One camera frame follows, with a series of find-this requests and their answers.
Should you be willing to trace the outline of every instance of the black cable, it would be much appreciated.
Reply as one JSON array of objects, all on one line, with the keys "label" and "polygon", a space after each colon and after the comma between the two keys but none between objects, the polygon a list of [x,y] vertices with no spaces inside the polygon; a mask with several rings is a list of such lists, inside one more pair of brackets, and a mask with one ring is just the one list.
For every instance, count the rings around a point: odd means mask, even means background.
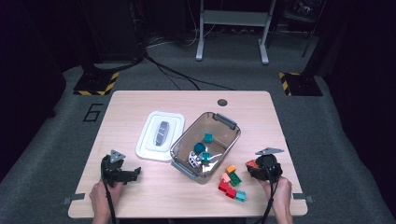
[{"label": "black cable", "polygon": [[157,65],[158,69],[160,69],[160,71],[163,72],[164,75],[166,75],[166,77],[181,91],[181,88],[172,80],[172,78],[170,78],[171,76],[169,74],[167,74],[165,71],[163,71],[161,69],[161,67],[159,65]]},{"label": "black cable", "polygon": [[262,217],[259,218],[254,224],[258,224],[259,222],[264,224],[265,220],[268,218],[268,214],[270,213],[272,204],[274,202],[274,195],[275,195],[275,192],[276,192],[276,189],[277,189],[277,183],[278,183],[278,180],[279,180],[279,174],[278,174],[277,175],[278,178],[276,180],[276,186],[274,188],[274,186],[273,186],[274,185],[274,179],[273,179],[270,171],[268,170],[268,167],[265,164],[264,164],[264,167],[265,167],[265,170],[267,171],[267,174],[268,174],[268,177],[269,177],[269,181],[270,181],[270,185],[271,185],[271,196],[268,199],[268,204],[267,204],[267,208],[265,209],[264,215],[262,215]]},{"label": "black cable", "polygon": [[220,87],[220,88],[223,88],[223,89],[226,89],[226,90],[229,90],[229,91],[234,91],[234,89],[231,89],[231,88],[229,88],[229,87],[221,86],[221,85],[218,85],[218,84],[215,84],[215,83],[205,82],[205,81],[202,81],[202,80],[199,80],[199,79],[196,79],[196,78],[189,77],[189,76],[186,76],[186,75],[184,75],[184,74],[181,74],[181,73],[179,73],[178,71],[175,71],[174,69],[172,69],[172,68],[170,68],[170,67],[167,67],[167,66],[165,66],[165,65],[163,65],[163,64],[161,64],[161,63],[157,63],[154,59],[152,59],[152,58],[149,56],[149,54],[148,54],[147,52],[145,52],[145,58],[146,58],[147,60],[149,60],[150,62],[156,64],[157,66],[159,66],[159,67],[161,67],[161,68],[164,68],[164,69],[166,69],[166,70],[168,70],[168,71],[170,71],[170,72],[173,72],[173,73],[175,73],[175,74],[177,74],[177,75],[179,75],[179,76],[185,78],[186,80],[188,80],[189,82],[191,82],[192,85],[194,85],[195,88],[196,88],[198,91],[200,91],[201,89],[200,89],[200,88],[195,84],[195,82],[193,82],[193,81],[197,81],[197,82],[205,83],[205,84],[207,84],[207,85],[212,85],[212,86]]},{"label": "black cable", "polygon": [[167,41],[165,35],[161,34],[151,34],[151,37],[146,41],[148,48],[165,43]]},{"label": "black cable", "polygon": [[103,176],[102,176],[102,180],[103,180],[103,184],[105,185],[105,189],[106,189],[106,197],[107,197],[108,207],[110,208],[111,221],[113,224],[117,224],[116,212],[114,211],[114,205],[113,205],[113,201],[111,200],[110,191],[107,188],[107,181],[105,178],[103,178]]},{"label": "black cable", "polygon": [[168,71],[171,71],[171,72],[173,72],[173,73],[175,73],[175,74],[178,74],[178,75],[180,75],[180,76],[186,78],[190,83],[192,83],[192,85],[195,86],[195,88],[196,88],[198,91],[201,90],[201,89],[199,89],[199,87],[197,86],[197,84],[195,84],[195,82],[193,82],[193,81],[191,80],[190,77],[188,77],[188,76],[186,76],[186,75],[183,75],[183,74],[179,73],[178,71],[175,71],[175,70],[173,70],[172,68],[167,67],[167,66],[165,66],[165,65],[163,65],[163,64],[157,63],[157,62],[156,62],[154,59],[152,59],[147,53],[145,53],[145,58],[146,58],[147,60],[149,60],[150,62],[156,64],[157,66],[161,67],[161,68],[164,68],[164,69],[166,69],[166,70],[168,70]]}]

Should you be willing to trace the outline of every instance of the table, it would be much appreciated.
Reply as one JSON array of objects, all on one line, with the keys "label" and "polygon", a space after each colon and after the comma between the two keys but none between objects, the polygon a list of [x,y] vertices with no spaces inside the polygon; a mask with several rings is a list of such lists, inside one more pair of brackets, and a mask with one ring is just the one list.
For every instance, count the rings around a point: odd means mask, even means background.
[{"label": "table", "polygon": [[[218,100],[227,101],[226,106]],[[241,136],[220,168],[205,185],[199,185],[183,175],[170,163],[141,160],[135,147],[152,111],[180,113],[185,117],[185,130],[205,112],[215,112],[237,122]],[[136,182],[124,186],[116,217],[259,217],[267,199],[245,163],[258,156],[265,147],[285,149],[276,154],[283,176],[293,185],[293,193],[302,189],[294,170],[271,96],[266,91],[115,91],[102,125],[92,146],[76,193],[85,193],[83,200],[71,202],[69,216],[93,217],[89,193],[100,179],[102,158],[116,149],[124,154],[122,170],[142,168]],[[225,196],[218,189],[227,166],[233,164],[242,180],[236,189],[247,193],[245,202]],[[291,200],[293,216],[307,212],[305,201]]]},{"label": "table", "polygon": [[222,10],[205,10],[204,1],[201,0],[199,42],[196,61],[201,61],[204,53],[204,24],[223,24],[223,25],[246,25],[264,27],[262,39],[259,39],[260,54],[262,63],[268,64],[269,59],[265,48],[265,39],[268,35],[268,29],[274,12],[276,0],[271,0],[271,6],[268,12],[244,12],[244,11],[222,11]]}]

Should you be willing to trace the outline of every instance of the small round hole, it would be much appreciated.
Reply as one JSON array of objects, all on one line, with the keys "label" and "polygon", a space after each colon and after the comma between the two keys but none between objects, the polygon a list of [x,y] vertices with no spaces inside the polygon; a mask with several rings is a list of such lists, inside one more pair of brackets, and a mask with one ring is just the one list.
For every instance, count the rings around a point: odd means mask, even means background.
[{"label": "small round hole", "polygon": [[218,105],[219,106],[226,106],[228,104],[228,102],[224,99],[219,99],[218,100]]}]

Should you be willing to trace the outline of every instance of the teal block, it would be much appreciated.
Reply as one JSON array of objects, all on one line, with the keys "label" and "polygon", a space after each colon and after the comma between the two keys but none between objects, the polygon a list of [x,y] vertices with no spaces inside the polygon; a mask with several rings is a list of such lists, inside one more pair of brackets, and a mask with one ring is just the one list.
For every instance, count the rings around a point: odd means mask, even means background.
[{"label": "teal block", "polygon": [[206,142],[206,143],[212,143],[213,142],[212,133],[205,133],[204,142]]},{"label": "teal block", "polygon": [[202,153],[202,162],[210,162],[210,157],[212,155],[210,154],[210,152],[203,152]]},{"label": "teal block", "polygon": [[197,155],[201,154],[205,150],[206,150],[206,146],[204,145],[204,143],[197,143],[194,146],[194,152]]},{"label": "teal block", "polygon": [[247,194],[246,194],[244,191],[242,191],[242,190],[238,190],[238,191],[236,192],[235,199],[236,199],[237,201],[243,203],[243,202],[247,199]]}]

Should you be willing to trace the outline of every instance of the gray carpet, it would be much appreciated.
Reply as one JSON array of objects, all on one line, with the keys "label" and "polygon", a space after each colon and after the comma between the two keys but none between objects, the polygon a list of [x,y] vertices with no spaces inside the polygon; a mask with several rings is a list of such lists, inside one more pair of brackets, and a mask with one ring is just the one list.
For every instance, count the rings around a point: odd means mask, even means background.
[{"label": "gray carpet", "polygon": [[[205,42],[204,59],[195,61],[191,47],[169,43],[148,48],[148,54],[180,73],[237,91],[269,91],[287,138],[303,191],[314,203],[295,223],[396,223],[381,199],[371,173],[362,165],[342,131],[329,90],[322,77],[316,81],[322,97],[287,96],[279,72],[302,72],[314,48],[302,58],[305,39],[278,34],[268,49],[269,65],[262,65],[255,35],[217,36]],[[119,64],[101,64],[104,67]],[[73,88],[80,67],[64,72],[67,81],[57,116],[47,119],[0,185],[0,223],[90,223],[67,215],[61,204],[75,193],[95,136],[111,98],[77,96]],[[190,82],[173,78],[179,88],[195,90]],[[198,83],[201,90],[224,90]],[[120,72],[118,90],[177,90],[168,77],[144,60]],[[83,122],[92,104],[100,110],[96,122]],[[247,223],[257,218],[250,217]],[[276,223],[270,217],[267,223]]]}]

